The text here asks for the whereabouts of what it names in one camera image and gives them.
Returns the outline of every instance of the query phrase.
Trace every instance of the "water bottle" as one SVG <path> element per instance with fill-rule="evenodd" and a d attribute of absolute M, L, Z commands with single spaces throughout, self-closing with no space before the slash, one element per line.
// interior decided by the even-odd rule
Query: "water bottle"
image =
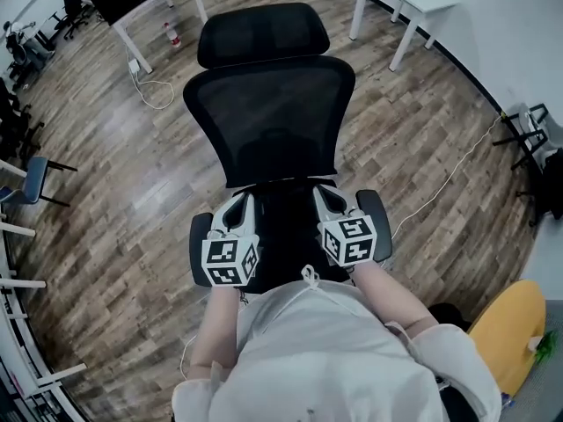
<path fill-rule="evenodd" d="M 168 22 L 165 23 L 165 31 L 166 31 L 166 36 L 168 36 L 168 39 L 170 40 L 172 46 L 174 48 L 178 48 L 182 44 L 182 41 L 179 39 L 176 30 L 174 30 Z"/>

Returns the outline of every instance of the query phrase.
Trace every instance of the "chair headrest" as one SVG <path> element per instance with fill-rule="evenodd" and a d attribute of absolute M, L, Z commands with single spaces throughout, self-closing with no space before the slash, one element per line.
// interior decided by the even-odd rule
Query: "chair headrest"
<path fill-rule="evenodd" d="M 203 27 L 198 63 L 206 69 L 321 55 L 326 29 L 308 4 L 271 4 L 217 14 Z"/>

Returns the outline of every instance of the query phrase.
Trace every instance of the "yellow object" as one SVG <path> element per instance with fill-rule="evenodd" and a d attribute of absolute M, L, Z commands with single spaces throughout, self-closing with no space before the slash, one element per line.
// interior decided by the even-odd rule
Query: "yellow object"
<path fill-rule="evenodd" d="M 469 336 L 501 391 L 513 396 L 534 364 L 528 343 L 544 332 L 545 299 L 535 281 L 520 280 L 494 298 Z"/>

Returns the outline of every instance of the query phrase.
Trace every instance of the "baseboard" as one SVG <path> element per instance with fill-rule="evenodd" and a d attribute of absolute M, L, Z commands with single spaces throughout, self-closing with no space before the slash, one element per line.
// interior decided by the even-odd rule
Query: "baseboard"
<path fill-rule="evenodd" d="M 393 8 L 391 8 L 388 4 L 382 2 L 381 0 L 370 0 L 371 2 L 373 2 L 374 4 L 377 4 L 379 6 L 381 6 L 384 10 L 386 10 L 387 12 L 389 12 L 390 14 L 393 13 Z M 408 25 L 408 23 L 411 21 L 410 18 L 405 17 L 403 14 L 400 14 L 398 16 L 399 20 L 405 24 Z M 424 39 L 428 40 L 430 38 L 430 35 L 424 31 L 422 28 L 417 27 L 416 28 L 416 32 L 422 36 Z M 469 78 L 469 80 L 475 85 L 475 87 L 477 89 L 479 89 L 479 92 L 481 92 L 481 94 L 483 94 L 483 96 L 485 96 L 485 98 L 487 99 L 487 101 L 493 106 L 494 110 L 498 113 L 501 114 L 502 113 L 502 108 L 501 106 L 498 104 L 498 102 L 493 98 L 493 96 L 491 95 L 491 93 L 485 88 L 485 86 L 483 86 L 483 84 L 481 84 L 481 82 L 454 56 L 450 53 L 450 51 L 444 47 L 440 42 L 438 42 L 437 40 L 434 42 L 433 47 L 435 47 L 442 55 L 444 55 L 446 58 L 448 58 L 451 62 L 453 62 L 456 67 L 461 70 L 461 72 L 467 76 L 467 78 Z"/>

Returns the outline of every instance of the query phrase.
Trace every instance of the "wooden floor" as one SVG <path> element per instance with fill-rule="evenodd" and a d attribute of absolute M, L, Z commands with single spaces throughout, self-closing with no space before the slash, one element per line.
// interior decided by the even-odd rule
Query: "wooden floor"
<path fill-rule="evenodd" d="M 405 27 L 368 3 L 357 41 L 348 36 L 355 0 L 203 0 L 208 14 L 248 5 L 307 2 L 329 32 L 331 55 L 349 62 L 356 88 L 340 131 L 336 180 L 349 192 L 376 189 L 394 229 L 428 201 L 461 156 L 495 118 L 469 80 L 416 35 L 400 71 L 387 66 Z M 40 202 L 9 211 L 34 227 L 30 241 L 11 235 L 21 275 L 47 289 L 26 297 L 31 323 L 55 368 L 84 361 L 88 370 L 65 383 L 95 421 L 170 420 L 179 359 L 196 333 L 206 290 L 195 287 L 188 261 L 193 215 L 213 211 L 230 195 L 216 154 L 181 98 L 201 71 L 201 30 L 192 0 L 164 0 L 128 31 L 176 98 L 164 111 L 140 100 L 125 49 L 105 24 L 91 24 L 56 56 L 23 94 L 46 124 L 41 154 L 75 165 L 51 171 L 46 195 L 71 208 Z M 160 23 L 179 17 L 180 50 Z M 169 90 L 148 85 L 162 105 Z M 499 124 L 493 137 L 506 129 Z M 531 211 L 515 191 L 512 146 L 487 138 L 442 194 L 406 222 L 386 267 L 425 303 L 454 302 L 467 317 L 521 272 L 533 242 Z"/>

